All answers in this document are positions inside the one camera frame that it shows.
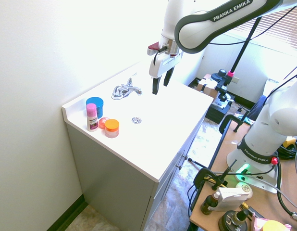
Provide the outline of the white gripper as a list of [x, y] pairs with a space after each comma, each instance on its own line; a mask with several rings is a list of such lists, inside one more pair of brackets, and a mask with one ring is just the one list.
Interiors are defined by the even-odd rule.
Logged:
[[179, 51], [176, 56], [171, 56], [165, 52], [157, 54], [157, 51], [149, 51], [148, 54], [150, 56], [154, 55], [150, 64], [149, 75], [153, 79], [152, 93], [157, 95], [162, 74], [166, 73], [163, 85], [167, 87], [174, 67], [181, 61], [183, 51]]

